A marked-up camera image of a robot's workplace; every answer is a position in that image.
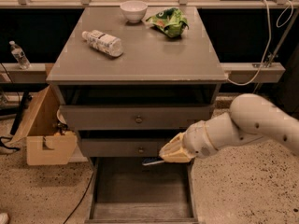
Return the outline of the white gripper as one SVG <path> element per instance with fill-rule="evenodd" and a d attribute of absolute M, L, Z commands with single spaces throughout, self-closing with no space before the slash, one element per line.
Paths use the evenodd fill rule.
<path fill-rule="evenodd" d="M 206 123 L 199 121 L 191 125 L 185 133 L 178 133 L 165 144 L 159 151 L 159 156 L 165 162 L 187 163 L 194 157 L 204 159 L 217 152 L 208 137 Z"/>

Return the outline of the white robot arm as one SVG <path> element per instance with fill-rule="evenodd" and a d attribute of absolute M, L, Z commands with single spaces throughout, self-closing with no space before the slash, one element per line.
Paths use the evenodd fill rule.
<path fill-rule="evenodd" d="M 191 125 L 164 145 L 159 156 L 166 162 L 186 163 L 206 158 L 225 147 L 239 147 L 273 139 L 299 154 L 299 120 L 256 94 L 237 96 L 230 109 Z"/>

